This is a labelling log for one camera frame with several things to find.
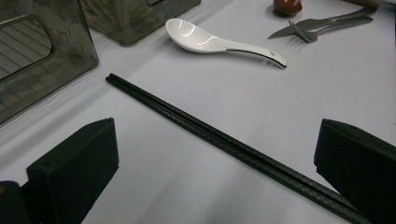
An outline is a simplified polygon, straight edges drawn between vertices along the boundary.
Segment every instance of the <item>spoon handle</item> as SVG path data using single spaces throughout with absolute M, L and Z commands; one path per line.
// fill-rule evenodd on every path
M 254 46 L 254 45 L 249 45 L 249 44 L 245 44 L 245 43 L 239 43 L 239 42 L 233 42 L 230 41 L 229 42 L 229 47 L 227 47 L 228 51 L 240 51 L 240 52 L 245 52 L 245 53 L 252 53 L 252 54 L 256 54 L 256 55 L 260 55 L 264 58 L 267 58 L 269 60 L 271 60 L 272 62 L 276 63 L 277 65 L 279 65 L 282 68 L 286 68 L 287 67 L 287 63 L 285 58 L 283 58 L 280 54 L 269 50 L 269 49 L 265 49 L 265 48 L 261 48 L 258 46 Z

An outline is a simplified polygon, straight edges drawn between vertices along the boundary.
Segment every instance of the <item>chopstick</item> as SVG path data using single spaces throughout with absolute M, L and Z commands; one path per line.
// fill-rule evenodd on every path
M 136 85 L 110 74 L 106 81 L 114 87 L 134 97 L 137 101 L 150 107 L 165 118 L 173 121 L 183 129 L 206 140 L 206 142 L 223 150 L 257 171 L 268 175 L 282 185 L 302 194 L 311 201 L 334 212 L 351 223 L 370 223 L 340 194 L 320 185 L 318 182 L 302 175 L 288 166 L 262 154 L 214 127 L 202 122 L 192 115 L 170 105 L 162 99 L 138 88 Z

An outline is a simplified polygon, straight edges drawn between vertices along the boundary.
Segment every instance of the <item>spoon bowl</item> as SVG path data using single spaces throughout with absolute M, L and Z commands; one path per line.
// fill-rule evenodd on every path
M 219 38 L 188 21 L 171 19 L 166 22 L 165 27 L 171 38 L 183 49 L 197 53 L 241 51 L 260 55 L 281 68 L 287 66 L 286 60 L 272 50 Z

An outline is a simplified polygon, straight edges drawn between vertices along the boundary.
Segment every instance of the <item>black chopsticks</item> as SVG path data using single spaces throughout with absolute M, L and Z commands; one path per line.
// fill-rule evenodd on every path
M 275 181 L 302 194 L 311 201 L 334 212 L 336 215 L 351 223 L 370 223 L 343 196 L 320 185 L 305 175 L 239 142 L 190 114 L 169 105 L 160 98 L 136 87 L 121 77 L 110 74 L 106 77 L 106 81 L 165 118 L 173 121 L 183 129 L 199 136 L 203 140 L 206 140 L 206 142 L 225 151 L 257 171 L 270 176 Z

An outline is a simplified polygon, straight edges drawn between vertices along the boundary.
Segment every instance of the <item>ceramic spoon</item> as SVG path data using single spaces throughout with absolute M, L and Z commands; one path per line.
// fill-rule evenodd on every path
M 183 49 L 198 53 L 214 53 L 221 51 L 242 51 L 265 57 L 282 68 L 286 68 L 286 60 L 278 53 L 257 46 L 238 43 L 216 37 L 198 26 L 180 19 L 171 19 L 165 24 L 171 38 Z

